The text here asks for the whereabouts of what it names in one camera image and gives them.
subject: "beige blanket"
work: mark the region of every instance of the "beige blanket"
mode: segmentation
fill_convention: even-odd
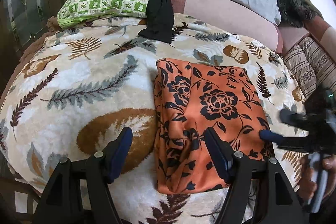
[[[122,175],[109,185],[120,217],[132,223],[214,223],[227,189],[172,196],[155,189],[155,62],[169,57],[245,68],[271,129],[286,136],[304,132],[281,124],[278,111],[286,107],[302,112],[304,96],[282,59],[252,38],[175,14],[169,45],[138,37],[143,23],[105,17],[47,37],[1,107],[0,150],[42,191],[61,155],[85,159],[129,126],[133,144]],[[302,155],[276,146],[274,150],[294,186]],[[82,189],[88,208],[84,185]],[[248,206],[245,219],[251,213]]]

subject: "gray furry object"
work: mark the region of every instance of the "gray furry object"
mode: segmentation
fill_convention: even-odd
[[[304,20],[312,20],[318,13],[305,0],[278,0],[281,23],[296,28],[303,27]]]

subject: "silver bolt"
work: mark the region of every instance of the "silver bolt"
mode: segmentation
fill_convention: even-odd
[[[95,152],[95,154],[94,154],[94,156],[95,156],[96,158],[101,158],[103,155],[104,155],[104,152],[103,152],[103,151],[97,151],[97,152]]]
[[[241,151],[236,151],[236,152],[234,152],[234,155],[235,155],[235,157],[237,157],[237,158],[242,158],[242,157],[244,156],[243,152],[241,152]]]
[[[271,164],[277,164],[278,163],[278,160],[276,159],[276,158],[269,158],[269,162],[271,163]]]
[[[62,163],[62,164],[66,163],[67,161],[68,161],[68,158],[67,158],[67,157],[61,157],[61,158],[59,159],[59,162]]]

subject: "green and white pillow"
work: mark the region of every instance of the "green and white pillow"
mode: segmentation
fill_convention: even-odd
[[[62,29],[83,20],[112,14],[146,18],[148,0],[67,0],[57,14]]]

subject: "orange cloth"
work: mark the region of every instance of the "orange cloth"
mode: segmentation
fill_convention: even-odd
[[[157,61],[154,153],[160,193],[198,193],[228,185],[219,178],[203,139],[214,127],[222,140],[250,158],[272,155],[259,138],[269,129],[258,93],[243,68]]]

